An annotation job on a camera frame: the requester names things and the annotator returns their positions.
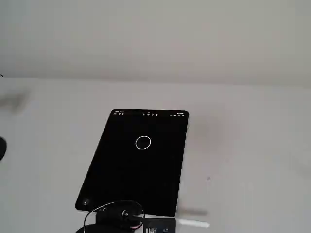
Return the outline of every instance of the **white wall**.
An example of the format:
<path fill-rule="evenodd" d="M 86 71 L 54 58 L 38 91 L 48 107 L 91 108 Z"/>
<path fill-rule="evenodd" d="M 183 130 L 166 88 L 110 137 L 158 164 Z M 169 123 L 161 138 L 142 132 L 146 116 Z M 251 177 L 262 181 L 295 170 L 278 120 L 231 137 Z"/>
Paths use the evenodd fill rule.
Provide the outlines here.
<path fill-rule="evenodd" d="M 311 86 L 308 0 L 2 0 L 0 73 Z"/>
<path fill-rule="evenodd" d="M 177 213 L 211 224 L 198 233 L 310 232 L 311 90 L 0 79 L 9 93 L 28 97 L 0 108 L 3 232 L 81 227 L 74 203 L 113 108 L 189 111 Z"/>

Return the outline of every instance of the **circle icon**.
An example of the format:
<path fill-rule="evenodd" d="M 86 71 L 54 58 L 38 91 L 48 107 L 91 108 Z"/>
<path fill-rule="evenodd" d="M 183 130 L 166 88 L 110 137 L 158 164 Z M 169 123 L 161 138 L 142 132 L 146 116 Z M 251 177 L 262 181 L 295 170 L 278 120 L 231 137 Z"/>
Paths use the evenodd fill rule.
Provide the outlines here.
<path fill-rule="evenodd" d="M 151 139 L 148 136 L 141 136 L 138 139 L 136 139 L 135 146 L 140 149 L 144 150 L 150 147 L 151 145 Z"/>

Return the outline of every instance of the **black cable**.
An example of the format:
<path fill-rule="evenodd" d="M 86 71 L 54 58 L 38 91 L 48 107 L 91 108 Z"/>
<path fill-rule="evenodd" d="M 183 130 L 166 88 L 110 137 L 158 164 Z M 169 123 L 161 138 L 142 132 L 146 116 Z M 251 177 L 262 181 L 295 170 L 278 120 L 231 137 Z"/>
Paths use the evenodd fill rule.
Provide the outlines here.
<path fill-rule="evenodd" d="M 134 201 L 134 200 L 118 200 L 118 201 L 113 201 L 113 202 L 107 203 L 107 204 L 105 204 L 105 205 L 102 205 L 102 206 L 100 206 L 100 207 L 97 207 L 97 208 L 95 208 L 94 210 L 91 210 L 91 211 L 88 212 L 88 214 L 87 214 L 86 217 L 84 218 L 84 222 L 83 222 L 83 232 L 86 233 L 86 219 L 87 219 L 87 217 L 89 216 L 89 214 L 93 213 L 93 212 L 96 211 L 96 210 L 99 210 L 99 209 L 101 209 L 101 208 L 104 208 L 104 207 L 106 207 L 106 206 L 109 206 L 109 205 L 111 205 L 111 204 L 115 204 L 115 203 L 122 202 L 122 201 L 129 201 L 129 202 L 138 204 L 138 205 L 140 206 L 140 208 L 141 208 L 142 213 L 143 213 L 143 219 L 145 219 L 145 212 L 144 212 L 144 209 L 142 208 L 142 205 L 141 205 L 140 203 L 138 203 L 137 201 Z M 132 229 L 132 230 L 137 230 L 137 229 L 139 229 L 142 225 L 143 225 L 143 223 L 141 222 L 139 226 L 137 226 L 137 227 L 131 227 L 131 229 Z"/>

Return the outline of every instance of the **black tablet screen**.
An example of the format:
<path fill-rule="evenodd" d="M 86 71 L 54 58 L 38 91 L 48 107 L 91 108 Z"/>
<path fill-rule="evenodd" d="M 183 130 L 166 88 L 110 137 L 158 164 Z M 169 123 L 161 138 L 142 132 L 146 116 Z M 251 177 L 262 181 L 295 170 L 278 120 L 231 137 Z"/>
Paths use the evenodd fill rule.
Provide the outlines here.
<path fill-rule="evenodd" d="M 135 200 L 146 214 L 174 217 L 187 123 L 182 110 L 113 110 L 76 208 Z"/>

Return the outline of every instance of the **black computer mouse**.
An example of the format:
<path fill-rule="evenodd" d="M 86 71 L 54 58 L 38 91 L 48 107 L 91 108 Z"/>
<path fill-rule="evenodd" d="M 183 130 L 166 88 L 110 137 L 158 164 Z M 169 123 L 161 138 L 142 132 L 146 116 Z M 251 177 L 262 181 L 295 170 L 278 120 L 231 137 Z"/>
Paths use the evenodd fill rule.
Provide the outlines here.
<path fill-rule="evenodd" d="M 6 141 L 4 138 L 0 137 L 0 161 L 4 157 L 4 154 L 6 152 Z"/>

